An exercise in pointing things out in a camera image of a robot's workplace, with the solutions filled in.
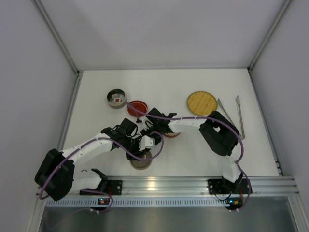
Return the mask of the sushi roll piece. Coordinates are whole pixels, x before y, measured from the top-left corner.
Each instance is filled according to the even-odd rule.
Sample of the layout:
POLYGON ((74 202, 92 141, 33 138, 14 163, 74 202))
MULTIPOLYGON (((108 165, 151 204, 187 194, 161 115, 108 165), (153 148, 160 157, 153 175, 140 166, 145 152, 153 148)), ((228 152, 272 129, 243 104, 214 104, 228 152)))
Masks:
POLYGON ((122 99, 120 98, 120 97, 115 97, 114 99, 113 99, 113 103, 114 104, 120 104, 122 102, 122 99))

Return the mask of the steel serving tongs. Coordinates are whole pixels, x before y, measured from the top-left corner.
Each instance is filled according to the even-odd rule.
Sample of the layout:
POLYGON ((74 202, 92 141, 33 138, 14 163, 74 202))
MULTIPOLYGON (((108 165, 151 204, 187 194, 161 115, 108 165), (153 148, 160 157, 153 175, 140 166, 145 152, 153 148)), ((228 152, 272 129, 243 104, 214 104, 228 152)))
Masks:
POLYGON ((242 116, 240 96, 237 95, 235 97, 235 102, 236 102, 235 103, 236 104, 235 110, 237 110, 238 120, 239 120, 238 126, 235 123, 236 114, 230 113, 228 110, 226 110, 226 108, 224 107, 224 104, 223 104, 223 102, 221 101, 220 98, 217 98, 217 102, 218 102, 218 107, 223 111, 224 115, 230 121, 230 123, 233 124, 239 130, 239 135, 240 135, 241 139, 244 140, 246 138, 246 135, 245 135, 245 129, 244 129, 244 121, 243 121, 243 116, 242 116))

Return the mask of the red round lid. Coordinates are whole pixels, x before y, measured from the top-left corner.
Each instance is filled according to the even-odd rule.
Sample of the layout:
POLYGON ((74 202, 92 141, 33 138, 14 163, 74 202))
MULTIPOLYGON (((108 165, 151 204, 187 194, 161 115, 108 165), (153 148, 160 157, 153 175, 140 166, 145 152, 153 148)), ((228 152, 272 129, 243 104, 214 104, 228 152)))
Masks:
POLYGON ((144 116, 142 112, 147 113, 148 111, 148 105, 143 101, 134 100, 134 101, 129 102, 129 104, 132 107, 128 106, 127 111, 131 116, 142 117, 144 116))

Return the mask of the beige round lid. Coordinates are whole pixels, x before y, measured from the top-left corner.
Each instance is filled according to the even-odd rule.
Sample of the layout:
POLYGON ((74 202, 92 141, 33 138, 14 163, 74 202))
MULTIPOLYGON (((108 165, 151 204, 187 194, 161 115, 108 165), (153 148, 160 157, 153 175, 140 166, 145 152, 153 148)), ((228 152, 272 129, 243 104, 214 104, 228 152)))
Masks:
MULTIPOLYGON (((151 152, 148 151, 142 158, 143 159, 152 158, 151 152)), ((138 171, 143 171, 150 167, 150 165, 152 164, 152 160, 131 160, 130 164, 134 169, 138 171)))

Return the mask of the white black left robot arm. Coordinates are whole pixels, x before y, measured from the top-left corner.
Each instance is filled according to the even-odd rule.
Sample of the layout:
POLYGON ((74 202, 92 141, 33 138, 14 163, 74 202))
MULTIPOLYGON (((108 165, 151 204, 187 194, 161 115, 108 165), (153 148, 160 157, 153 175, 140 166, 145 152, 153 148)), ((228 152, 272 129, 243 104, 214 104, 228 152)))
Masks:
POLYGON ((147 135, 138 135, 137 129, 135 123, 125 118, 121 124, 103 129, 80 145, 62 151, 50 150, 35 175, 35 182, 41 187, 39 198, 44 199, 46 193, 58 201, 74 192, 84 195, 104 192, 107 176, 97 168, 81 171, 80 166, 119 147, 137 160, 144 159, 155 143, 147 135))

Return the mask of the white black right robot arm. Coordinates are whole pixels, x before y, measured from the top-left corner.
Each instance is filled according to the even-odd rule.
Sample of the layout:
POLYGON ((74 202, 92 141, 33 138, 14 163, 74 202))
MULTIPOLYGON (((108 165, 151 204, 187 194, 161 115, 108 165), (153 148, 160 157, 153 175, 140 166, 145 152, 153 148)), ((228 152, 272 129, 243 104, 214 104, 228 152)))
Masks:
POLYGON ((194 133, 203 137, 210 149, 220 156, 221 179, 208 180, 210 194, 251 194, 251 182, 239 166, 244 154, 240 133, 221 113, 211 112, 208 116, 168 116, 153 108, 141 118, 143 134, 151 132, 194 133))

